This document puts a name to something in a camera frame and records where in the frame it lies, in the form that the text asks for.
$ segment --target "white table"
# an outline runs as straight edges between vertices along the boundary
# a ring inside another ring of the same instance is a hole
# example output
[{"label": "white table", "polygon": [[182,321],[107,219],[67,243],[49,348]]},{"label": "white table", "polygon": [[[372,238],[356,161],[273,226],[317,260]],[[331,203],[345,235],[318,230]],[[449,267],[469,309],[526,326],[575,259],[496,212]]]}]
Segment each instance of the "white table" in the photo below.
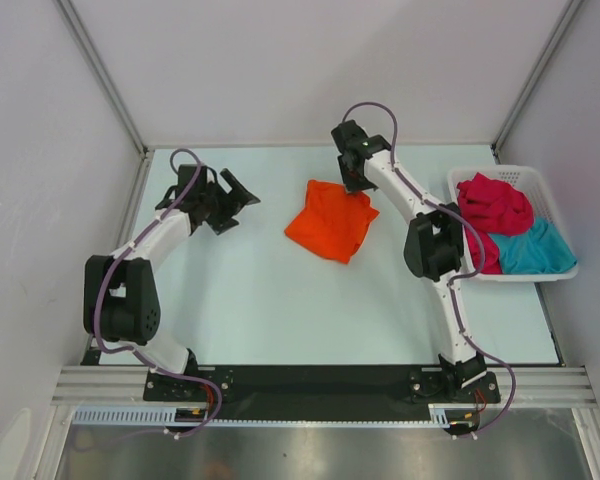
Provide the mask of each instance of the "white table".
[{"label": "white table", "polygon": [[[319,258],[284,235],[304,205],[309,179],[340,183],[335,147],[197,149],[229,168],[262,203],[240,225],[216,236],[200,228],[156,274],[160,328],[190,347],[202,364],[437,363],[432,308],[422,280],[402,258],[407,226],[381,192],[380,211],[349,265]],[[156,151],[134,234],[176,181],[171,150]],[[398,158],[422,185],[449,200],[446,174],[491,165],[488,146],[400,146]],[[177,163],[190,162],[187,155]],[[478,344],[511,363],[557,363],[533,284],[463,284]],[[133,363],[121,354],[102,364]]]}]

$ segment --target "teal cloth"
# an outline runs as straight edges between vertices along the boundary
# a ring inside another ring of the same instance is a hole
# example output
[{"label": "teal cloth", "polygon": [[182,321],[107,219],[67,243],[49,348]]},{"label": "teal cloth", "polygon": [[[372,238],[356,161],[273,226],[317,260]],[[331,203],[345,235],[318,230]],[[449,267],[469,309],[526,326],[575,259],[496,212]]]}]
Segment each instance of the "teal cloth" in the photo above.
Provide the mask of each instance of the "teal cloth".
[{"label": "teal cloth", "polygon": [[536,217],[522,235],[489,235],[500,249],[500,266],[506,274],[564,273],[576,264],[569,246],[552,224]]}]

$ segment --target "red cloth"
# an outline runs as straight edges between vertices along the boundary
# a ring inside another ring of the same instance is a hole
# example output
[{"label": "red cloth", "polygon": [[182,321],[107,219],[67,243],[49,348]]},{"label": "red cloth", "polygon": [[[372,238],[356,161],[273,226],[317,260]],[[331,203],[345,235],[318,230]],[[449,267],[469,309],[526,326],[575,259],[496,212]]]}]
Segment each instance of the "red cloth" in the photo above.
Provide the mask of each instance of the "red cloth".
[{"label": "red cloth", "polygon": [[362,192],[348,194],[342,185],[309,180],[304,210],[284,233],[316,255],[349,263],[378,213]]},{"label": "red cloth", "polygon": [[458,184],[462,216],[486,233],[521,235],[533,225],[533,208],[522,192],[477,173]]},{"label": "red cloth", "polygon": [[[484,267],[481,273],[490,275],[502,275],[502,268],[500,267],[500,249],[496,245],[489,235],[477,230],[480,240],[484,245]],[[469,252],[471,253],[471,260],[473,261],[474,268],[478,268],[480,265],[480,248],[476,237],[467,232],[467,242],[469,243]]]}]

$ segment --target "white wall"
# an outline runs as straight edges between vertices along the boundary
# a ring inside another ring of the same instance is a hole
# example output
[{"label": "white wall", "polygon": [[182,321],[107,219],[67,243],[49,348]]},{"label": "white wall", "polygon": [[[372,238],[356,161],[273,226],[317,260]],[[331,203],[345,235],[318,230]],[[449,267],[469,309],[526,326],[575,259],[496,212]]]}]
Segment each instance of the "white wall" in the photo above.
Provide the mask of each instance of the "white wall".
[{"label": "white wall", "polygon": [[567,359],[586,365],[600,403],[600,0],[585,4],[502,160],[542,171],[568,223],[580,273],[546,291]]},{"label": "white wall", "polygon": [[401,141],[491,143],[566,3],[75,0],[150,145],[331,143],[361,100]]},{"label": "white wall", "polygon": [[137,165],[53,2],[0,1],[0,432],[30,408],[34,448]]}]

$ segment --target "laundry basket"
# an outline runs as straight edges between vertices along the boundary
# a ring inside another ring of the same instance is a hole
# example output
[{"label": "laundry basket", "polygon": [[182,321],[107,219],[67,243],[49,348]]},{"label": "laundry basket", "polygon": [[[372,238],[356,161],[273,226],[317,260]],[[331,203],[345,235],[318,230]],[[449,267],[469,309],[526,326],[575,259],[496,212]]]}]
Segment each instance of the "laundry basket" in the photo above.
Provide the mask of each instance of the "laundry basket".
[{"label": "laundry basket", "polygon": [[[472,180],[476,173],[481,173],[487,178],[502,180],[514,187],[516,190],[524,193],[531,206],[535,216],[542,217],[549,223],[552,223],[562,235],[564,241],[573,250],[573,245],[569,241],[564,223],[556,207],[555,201],[547,184],[542,179],[540,172],[530,167],[519,167],[515,165],[494,165],[492,167],[463,167],[450,170],[447,175],[449,191],[454,202],[458,201],[458,189],[456,185],[465,180]],[[474,270],[469,247],[467,245],[467,233],[464,232],[464,250],[465,250],[465,268],[467,272]],[[555,274],[536,274],[536,275],[477,275],[475,278],[491,282],[552,282],[556,280],[566,280],[573,278],[578,273],[576,264],[571,270],[564,273]]]}]

